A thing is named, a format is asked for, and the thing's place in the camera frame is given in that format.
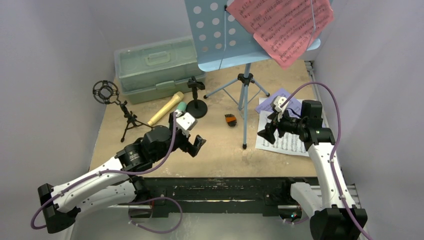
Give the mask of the cream yellow microphone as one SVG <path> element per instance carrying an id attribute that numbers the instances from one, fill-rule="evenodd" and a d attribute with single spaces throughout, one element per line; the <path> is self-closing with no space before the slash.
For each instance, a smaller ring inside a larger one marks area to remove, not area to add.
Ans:
<path id="1" fill-rule="evenodd" d="M 181 91 L 175 93 L 172 98 L 147 122 L 149 126 L 156 124 L 162 117 L 165 116 L 170 110 L 177 106 L 184 99 L 184 94 Z"/>

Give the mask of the grey-green plastic toolbox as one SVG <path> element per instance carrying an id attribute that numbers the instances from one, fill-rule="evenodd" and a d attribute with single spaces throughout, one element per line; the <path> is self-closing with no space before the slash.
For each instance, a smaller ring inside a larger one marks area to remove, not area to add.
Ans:
<path id="1" fill-rule="evenodd" d="M 192 77 L 206 79 L 191 36 L 116 50 L 114 65 L 120 93 L 132 104 L 187 93 Z"/>

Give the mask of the lavender sheet music page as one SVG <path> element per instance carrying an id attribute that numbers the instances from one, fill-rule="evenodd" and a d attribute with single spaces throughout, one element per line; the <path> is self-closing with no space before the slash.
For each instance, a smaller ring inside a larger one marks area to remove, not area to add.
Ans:
<path id="1" fill-rule="evenodd" d="M 291 94 L 285 90 L 284 88 L 280 88 L 277 90 L 274 94 L 270 95 L 268 98 L 260 98 L 259 99 L 259 105 L 255 108 L 255 111 L 259 114 L 261 111 L 267 111 L 272 112 L 271 104 L 273 103 L 273 100 L 275 97 L 285 97 L 288 98 Z M 295 97 L 292 97 L 288 104 L 286 104 L 287 108 L 290 108 L 294 110 L 296 114 L 301 113 L 301 107 L 302 107 L 302 99 L 297 99 Z"/>

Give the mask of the black tripod microphone stand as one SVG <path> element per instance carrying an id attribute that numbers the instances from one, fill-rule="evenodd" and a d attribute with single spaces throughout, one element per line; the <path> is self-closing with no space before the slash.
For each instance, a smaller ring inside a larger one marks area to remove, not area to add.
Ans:
<path id="1" fill-rule="evenodd" d="M 153 127 L 149 124 L 139 121 L 138 116 L 132 111 L 128 110 L 128 102 L 126 100 L 121 101 L 119 99 L 120 91 L 118 86 L 114 82 L 108 80 L 101 80 L 96 82 L 92 87 L 92 94 L 94 99 L 98 103 L 103 105 L 115 104 L 119 106 L 121 111 L 123 112 L 123 117 L 126 119 L 126 126 L 123 135 L 120 139 L 121 143 L 125 141 L 125 137 L 128 130 L 135 129 L 141 126 L 146 126 L 150 129 L 153 129 Z"/>

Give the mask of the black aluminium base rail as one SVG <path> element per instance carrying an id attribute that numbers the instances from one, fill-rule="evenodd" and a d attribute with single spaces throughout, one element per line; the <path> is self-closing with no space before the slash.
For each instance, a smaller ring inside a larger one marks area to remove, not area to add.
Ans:
<path id="1" fill-rule="evenodd" d="M 315 177 L 175 178 L 133 176 L 84 197 L 65 216 L 71 220 L 112 205 L 146 205 L 154 218 L 170 213 L 262 214 L 286 219 L 302 217 L 306 207 L 290 195 L 308 184 L 321 196 Z"/>

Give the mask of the black round-base microphone stand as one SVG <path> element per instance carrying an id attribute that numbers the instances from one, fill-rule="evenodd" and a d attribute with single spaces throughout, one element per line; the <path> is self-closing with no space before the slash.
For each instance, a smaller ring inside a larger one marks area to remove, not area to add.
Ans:
<path id="1" fill-rule="evenodd" d="M 204 101 L 199 99 L 198 90 L 205 90 L 206 87 L 204 83 L 198 81 L 195 76 L 191 77 L 191 79 L 187 82 L 187 86 L 191 88 L 193 100 L 186 105 L 185 110 L 194 118 L 200 119 L 207 114 L 208 107 Z"/>

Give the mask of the white sheet music page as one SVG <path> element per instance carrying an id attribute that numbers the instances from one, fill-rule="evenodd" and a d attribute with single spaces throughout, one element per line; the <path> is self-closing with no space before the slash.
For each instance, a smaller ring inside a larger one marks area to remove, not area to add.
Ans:
<path id="1" fill-rule="evenodd" d="M 255 148 L 279 154 L 309 157 L 309 153 L 305 150 L 304 143 L 299 139 L 298 135 L 285 133 L 283 137 L 279 137 L 276 130 L 274 137 L 274 144 L 270 144 L 263 137 L 257 136 Z"/>
<path id="2" fill-rule="evenodd" d="M 274 99 L 272 97 L 271 98 L 269 98 L 269 97 L 260 97 L 259 100 L 258 100 L 258 104 L 259 105 L 262 105 L 262 104 L 269 105 L 269 104 L 271 104 L 273 102 L 273 100 Z"/>

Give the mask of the light blue music stand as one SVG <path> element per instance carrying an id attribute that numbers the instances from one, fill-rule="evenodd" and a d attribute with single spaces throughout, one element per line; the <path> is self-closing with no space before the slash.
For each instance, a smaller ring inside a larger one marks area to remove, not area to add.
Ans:
<path id="1" fill-rule="evenodd" d="M 233 99 L 243 120 L 242 148 L 247 148 L 248 104 L 253 100 L 249 97 L 250 84 L 258 87 L 266 97 L 270 93 L 254 78 L 251 64 L 267 60 L 270 56 L 254 40 L 233 14 L 229 7 L 234 6 L 232 0 L 185 0 L 189 25 L 197 54 L 200 70 L 212 72 L 220 69 L 244 65 L 244 72 L 228 83 L 204 95 L 208 99 L 219 91 L 226 91 L 230 85 L 240 82 L 241 89 L 238 99 Z"/>

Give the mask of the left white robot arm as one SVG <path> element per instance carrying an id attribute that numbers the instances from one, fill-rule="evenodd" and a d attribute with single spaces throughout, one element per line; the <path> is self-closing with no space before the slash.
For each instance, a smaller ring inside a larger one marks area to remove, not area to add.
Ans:
<path id="1" fill-rule="evenodd" d="M 94 170 L 67 183 L 39 186 L 41 206 L 31 219 L 31 228 L 55 234 L 85 213 L 115 204 L 146 203 L 149 191 L 141 175 L 160 168 L 177 149 L 195 157 L 206 143 L 200 135 L 194 143 L 189 141 L 197 123 L 190 113 L 176 110 L 169 115 L 169 126 L 153 127 Z"/>

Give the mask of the orange black hex key set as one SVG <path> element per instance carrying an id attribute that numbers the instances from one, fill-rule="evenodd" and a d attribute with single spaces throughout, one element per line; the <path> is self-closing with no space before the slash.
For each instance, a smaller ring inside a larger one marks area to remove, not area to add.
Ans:
<path id="1" fill-rule="evenodd" d="M 224 115 L 225 121 L 229 127 L 235 127 L 237 125 L 237 118 L 234 114 L 228 113 Z"/>

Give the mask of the mint green microphone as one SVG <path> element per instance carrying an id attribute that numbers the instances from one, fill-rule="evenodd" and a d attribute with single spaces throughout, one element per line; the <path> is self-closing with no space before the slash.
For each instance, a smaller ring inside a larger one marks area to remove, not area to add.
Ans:
<path id="1" fill-rule="evenodd" d="M 175 116 L 177 118 L 183 116 L 186 113 L 186 108 L 187 108 L 187 104 L 185 102 L 181 101 L 177 105 L 176 110 L 174 111 L 175 112 Z"/>

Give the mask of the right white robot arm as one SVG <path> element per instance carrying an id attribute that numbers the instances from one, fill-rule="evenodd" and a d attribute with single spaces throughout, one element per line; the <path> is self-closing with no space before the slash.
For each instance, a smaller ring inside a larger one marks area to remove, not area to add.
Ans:
<path id="1" fill-rule="evenodd" d="M 321 194 L 317 195 L 308 183 L 294 182 L 281 189 L 282 200 L 300 204 L 309 218 L 314 240 L 358 240 L 368 215 L 358 207 L 341 175 L 336 140 L 332 130 L 323 126 L 321 102 L 304 100 L 300 116 L 292 117 L 286 101 L 283 96 L 272 101 L 273 112 L 257 134 L 271 144 L 286 133 L 297 135 L 314 164 Z"/>

